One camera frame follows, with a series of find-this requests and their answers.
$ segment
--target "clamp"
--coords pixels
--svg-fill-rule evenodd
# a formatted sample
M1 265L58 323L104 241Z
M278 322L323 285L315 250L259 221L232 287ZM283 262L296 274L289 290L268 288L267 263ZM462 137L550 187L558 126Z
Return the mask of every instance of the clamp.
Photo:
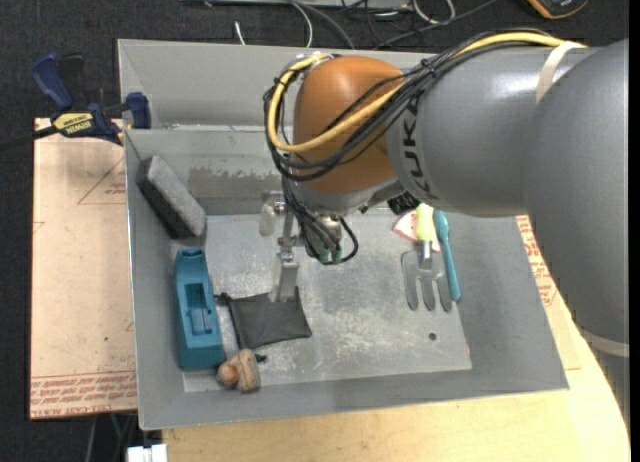
M141 92L127 95L125 102L108 108L98 103L89 103L85 109L74 110L74 98L65 86L58 71L58 53L50 53L38 60L31 68L38 88L53 101L58 109L50 117L51 126L34 131L26 137L0 144L0 151L23 145L39 138L60 133L69 138L95 137L118 145L124 144L122 129L111 119L125 111L133 115L133 128L149 129L151 114L149 102Z

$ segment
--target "cardboard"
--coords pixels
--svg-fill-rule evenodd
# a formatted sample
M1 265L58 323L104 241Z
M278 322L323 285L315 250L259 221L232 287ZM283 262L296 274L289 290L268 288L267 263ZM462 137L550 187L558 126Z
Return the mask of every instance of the cardboard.
M137 407L124 149L34 143L32 419Z

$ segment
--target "blue clamp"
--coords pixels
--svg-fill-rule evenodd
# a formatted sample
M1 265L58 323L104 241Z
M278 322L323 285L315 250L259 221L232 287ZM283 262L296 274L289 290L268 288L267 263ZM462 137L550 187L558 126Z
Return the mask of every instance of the blue clamp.
M197 370L222 364L226 356L204 249L179 249L173 274L180 367Z
M133 114L134 128L151 128L149 102L141 92L133 92L127 96L125 103L106 109L98 103L90 103L85 111L71 111L73 96L60 77L57 59L58 53L50 53L31 68L33 79L40 90L58 106L58 110L50 118L53 131L47 135L60 133L65 137L95 137L120 145L122 130L111 121L111 116L121 115L126 110Z

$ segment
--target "dark floor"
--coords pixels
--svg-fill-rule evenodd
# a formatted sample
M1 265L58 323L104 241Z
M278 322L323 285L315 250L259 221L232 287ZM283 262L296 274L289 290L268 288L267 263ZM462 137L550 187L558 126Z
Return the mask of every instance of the dark floor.
M440 0L435 14L445 14ZM465 13L488 0L454 0ZM372 21L365 13L325 9L358 48L371 48L399 34L389 22ZM315 45L345 47L339 34L313 16ZM31 119L48 116L52 104L38 91L30 66L51 51L82 53L86 87L101 91L103 101L119 100L118 38L200 40L238 44L238 21L247 44L303 46L304 21L286 5L185 5L178 0L0 0L0 126L4 140L27 135ZM400 28L412 26L405 16ZM399 51L437 52L481 31L518 26L606 45L629 36L629 0L593 0L565 20L547 21L530 15L514 0L498 0L448 26L406 38ZM30 422L26 414L29 373L31 208L33 154L29 146L0 153L0 460L83 460L93 418ZM116 426L132 424L127 416L100 417L96 423L94 460L118 460ZM136 442L143 439L134 433Z

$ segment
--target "yellow cable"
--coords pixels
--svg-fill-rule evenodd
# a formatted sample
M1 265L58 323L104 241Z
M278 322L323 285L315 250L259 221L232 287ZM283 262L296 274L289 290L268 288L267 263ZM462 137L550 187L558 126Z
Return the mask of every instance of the yellow cable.
M531 32L509 32L504 34L490 35L483 39L475 41L469 46L466 46L464 49L460 50L458 53L456 53L455 56L462 55L468 51L500 42L528 42L545 46L559 46L565 41L563 39L557 39L555 37ZM302 153L304 151L315 149L321 146L325 142L337 137L352 126L361 122L362 119L373 115L391 98L391 96L393 96L393 94L395 94L398 89L400 89L400 87L402 87L402 84L394 87L389 92L383 94L375 101L372 101L367 106L362 108L362 110L359 110L358 112L347 117L337 126L334 126L329 131L325 131L324 133L318 135L315 138L312 138L311 140L307 140L306 142L302 142L300 144L285 144L278 138L276 129L276 114L278 111L278 105L280 104L280 99L282 98L282 94L286 91L289 80L294 75L294 73L308 67L309 65L317 61L317 56L315 56L296 62L280 77L280 81L273 93L273 98L271 100L271 104L269 106L269 111L267 114L267 133L271 143L281 151L287 151L290 153Z

